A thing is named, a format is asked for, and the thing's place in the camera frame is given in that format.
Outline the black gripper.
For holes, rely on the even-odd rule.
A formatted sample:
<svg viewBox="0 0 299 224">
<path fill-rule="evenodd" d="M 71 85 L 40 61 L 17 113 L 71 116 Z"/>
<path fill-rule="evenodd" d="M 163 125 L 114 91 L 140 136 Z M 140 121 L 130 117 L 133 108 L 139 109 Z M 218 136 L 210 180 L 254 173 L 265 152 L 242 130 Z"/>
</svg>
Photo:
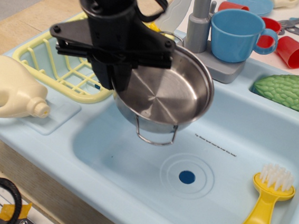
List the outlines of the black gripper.
<svg viewBox="0 0 299 224">
<path fill-rule="evenodd" d="M 117 92 L 127 89 L 132 67 L 170 68 L 176 47 L 174 41 L 145 26 L 133 10 L 54 24 L 50 34 L 57 39 L 59 54 L 91 58 L 100 84 Z"/>
</svg>

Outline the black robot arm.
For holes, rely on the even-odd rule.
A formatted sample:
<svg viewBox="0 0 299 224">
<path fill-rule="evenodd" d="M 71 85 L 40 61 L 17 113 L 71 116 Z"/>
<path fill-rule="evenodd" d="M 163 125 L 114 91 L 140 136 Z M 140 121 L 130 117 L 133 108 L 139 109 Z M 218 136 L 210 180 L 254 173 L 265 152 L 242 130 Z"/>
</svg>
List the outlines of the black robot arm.
<svg viewBox="0 0 299 224">
<path fill-rule="evenodd" d="M 103 87 L 127 89 L 139 66 L 167 69 L 175 42 L 145 26 L 168 8 L 166 0 L 80 0 L 87 18 L 52 25 L 59 54 L 85 57 Z"/>
</svg>

